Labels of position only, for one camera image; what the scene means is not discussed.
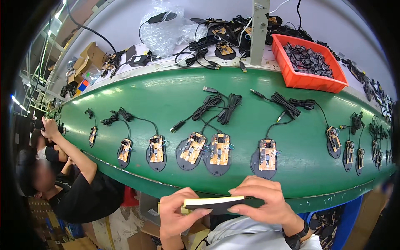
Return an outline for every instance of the blue wire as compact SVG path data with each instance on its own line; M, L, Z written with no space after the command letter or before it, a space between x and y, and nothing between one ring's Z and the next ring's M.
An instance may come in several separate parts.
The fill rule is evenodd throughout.
M206 151L206 152L210 151L210 148L207 145L203 145L203 147L206 147L207 150L204 150L203 148L201 148L201 150Z

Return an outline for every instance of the red plastic crate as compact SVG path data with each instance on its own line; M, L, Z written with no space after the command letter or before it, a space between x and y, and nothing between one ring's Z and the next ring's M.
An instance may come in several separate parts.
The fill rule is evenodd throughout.
M342 68L328 48L291 36L272 34L272 37L274 39L272 43L272 52L274 53L276 61L282 71L286 87L339 93L344 87L349 86ZM300 45L307 49L311 48L315 52L320 52L325 57L325 62L332 69L332 76L334 79L325 76L295 72L292 63L283 48L283 46L288 42L292 45Z

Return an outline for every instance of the green conveyor belt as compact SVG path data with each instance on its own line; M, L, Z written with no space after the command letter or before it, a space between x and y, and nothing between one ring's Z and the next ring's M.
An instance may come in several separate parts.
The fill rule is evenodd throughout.
M223 126L216 120L211 123L229 134L231 143L235 145L230 170L220 177L211 175L202 161L191 171L181 170L176 163L177 145L191 132L199 131L203 126L201 121L189 120L177 132L169 131L174 124L187 118L203 103L209 95L202 91L203 86L215 88L225 95L235 93L243 96L242 106L236 108L229 124ZM133 120L129 123L133 140L129 166L121 171L97 161L102 172L157 197L175 190L174 187L163 184L190 186L202 196L229 195L229 189L238 186L245 176L252 175L250 157L257 148L258 141L265 137L267 128L276 122L283 111L281 106L263 101L252 94L250 88L267 97L277 91L287 99L315 99L324 109L330 126L348 125L353 112L362 111L362 120L366 125L372 121L374 114L381 117L368 104L345 92L332 94L286 88L282 75L277 72L249 70L243 74L237 68L222 68L218 71L196 68L137 76L95 89L67 102L62 108L61 122L70 131L65 135L69 141L88 154L118 166L116 152L121 140L127 136L128 129L123 122L103 126L100 120L109 118L110 110L123 107L133 115L149 119L158 125L159 133L169 141L166 148L168 160L161 172L155 172L147 165L145 152L149 138L154 135L154 128L148 122ZM89 147L88 137L90 128L94 126L94 119L90 120L88 114L84 114L87 108L94 111L98 127L93 148ZM366 152L362 174L357 175L355 164L346 172L342 157L334 159L328 154L326 124L321 110L317 106L311 111L303 108L299 110L301 114L295 121L275 126L269 134L276 141L277 149L282 151L272 180L281 183L285 198L296 212L322 209L352 200L369 191L375 179L383 179L394 172L392 164L386 165L386 154L381 171L378 172L375 168L371 158L372 137L368 127L364 129L360 140L361 147ZM219 111L220 109L209 111L204 118L215 116ZM385 128L390 127L385 122L382 124ZM212 128L206 128L204 134L210 139L214 133ZM356 149L360 133L361 130L358 130L355 136L350 137L355 142ZM348 130L341 130L339 138L342 144L347 137ZM386 139L382 140L381 148L384 153L386 145Z

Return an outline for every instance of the black wristwatch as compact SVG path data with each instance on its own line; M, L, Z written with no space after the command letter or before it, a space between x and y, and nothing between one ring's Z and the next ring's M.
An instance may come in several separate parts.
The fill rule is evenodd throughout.
M304 221L303 230L301 230L301 232L299 232L293 236L290 236L290 237L286 236L285 232L282 229L282 233L283 233L283 236L285 237L285 241L292 250L300 249L300 239L307 235L308 229L309 229L308 223L306 221Z

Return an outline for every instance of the white cable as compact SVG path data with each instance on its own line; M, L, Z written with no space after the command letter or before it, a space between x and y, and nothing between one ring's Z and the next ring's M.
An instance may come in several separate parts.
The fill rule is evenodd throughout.
M240 33L240 39L239 39L239 45L238 45L238 48L240 47L240 43L242 42L242 36L243 36L243 32L248 28L248 26L250 25L250 23L251 23L251 20L252 19L250 19L250 21L249 21L249 23L244 27L244 29L242 30L242 32Z
M289 2L289 1L290 1L290 0L286 0L285 2L281 3L275 10L270 11L270 14L271 14L271 13L274 13L275 11L277 11L277 10L279 9L279 7L282 6L282 4L284 4L284 3L286 3L286 2Z
M196 50L193 51L192 53L190 53L187 57L185 57L185 58L183 58L182 60L180 60L179 62L173 63L173 64L168 65L168 66L164 66L164 65L162 65L162 64L159 63L159 62L153 62L153 58L152 58L152 57L150 57L150 60L151 60L152 63L158 64L158 65L160 65L160 66L163 67L163 68L169 68L169 67L171 67L171 66L174 66L174 65L179 64L181 61L183 61L183 60L185 60L186 58L188 58L189 56L193 55L194 52L196 52Z

